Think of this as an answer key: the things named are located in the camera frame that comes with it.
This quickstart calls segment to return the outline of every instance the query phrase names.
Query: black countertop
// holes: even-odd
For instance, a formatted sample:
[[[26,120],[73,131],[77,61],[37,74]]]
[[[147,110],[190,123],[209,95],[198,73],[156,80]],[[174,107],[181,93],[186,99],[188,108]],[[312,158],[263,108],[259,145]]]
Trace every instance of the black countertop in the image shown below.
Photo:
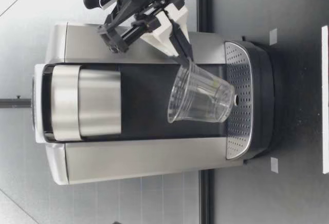
[[[269,49],[277,144],[244,167],[215,172],[216,223],[327,223],[321,27],[329,25],[329,0],[213,0],[212,12],[214,32],[245,36]],[[278,43],[269,46],[269,32],[276,28]],[[270,157],[279,160],[278,174],[270,170]]]

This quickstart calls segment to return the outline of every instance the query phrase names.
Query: clear plastic cup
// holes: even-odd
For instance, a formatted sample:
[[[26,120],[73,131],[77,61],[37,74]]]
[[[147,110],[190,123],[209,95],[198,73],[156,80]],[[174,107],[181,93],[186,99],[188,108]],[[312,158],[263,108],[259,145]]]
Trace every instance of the clear plastic cup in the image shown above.
[[[190,61],[181,66],[168,105],[168,122],[224,122],[234,104],[234,87]]]

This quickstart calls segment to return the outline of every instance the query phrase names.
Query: espresso machine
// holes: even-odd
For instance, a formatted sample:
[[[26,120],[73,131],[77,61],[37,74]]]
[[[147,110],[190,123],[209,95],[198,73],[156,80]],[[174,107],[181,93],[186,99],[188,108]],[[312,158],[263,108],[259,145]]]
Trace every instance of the espresso machine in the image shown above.
[[[184,0],[117,3],[104,25],[61,23],[35,66],[33,123],[57,184],[242,165],[270,144],[274,90],[268,54],[250,42],[187,32]],[[131,28],[121,23],[134,16]],[[168,122],[180,67],[234,86],[225,122]]]

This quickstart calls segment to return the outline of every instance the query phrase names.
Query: metal rod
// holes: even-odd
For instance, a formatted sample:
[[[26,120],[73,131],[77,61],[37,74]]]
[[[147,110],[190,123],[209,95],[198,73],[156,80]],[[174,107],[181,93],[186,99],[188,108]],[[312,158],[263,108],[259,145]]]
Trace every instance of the metal rod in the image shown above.
[[[31,99],[0,99],[0,108],[31,108]]]

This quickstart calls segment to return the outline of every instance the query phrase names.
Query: white tape marker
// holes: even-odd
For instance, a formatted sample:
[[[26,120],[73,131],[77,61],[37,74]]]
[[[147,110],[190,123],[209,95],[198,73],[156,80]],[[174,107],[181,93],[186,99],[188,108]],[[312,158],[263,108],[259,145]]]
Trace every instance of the white tape marker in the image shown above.
[[[279,160],[277,158],[271,157],[271,171],[274,173],[279,173]]]
[[[329,80],[328,26],[322,27],[322,160],[323,173],[329,173]]]
[[[274,45],[278,43],[278,29],[275,28],[269,32],[269,44]]]

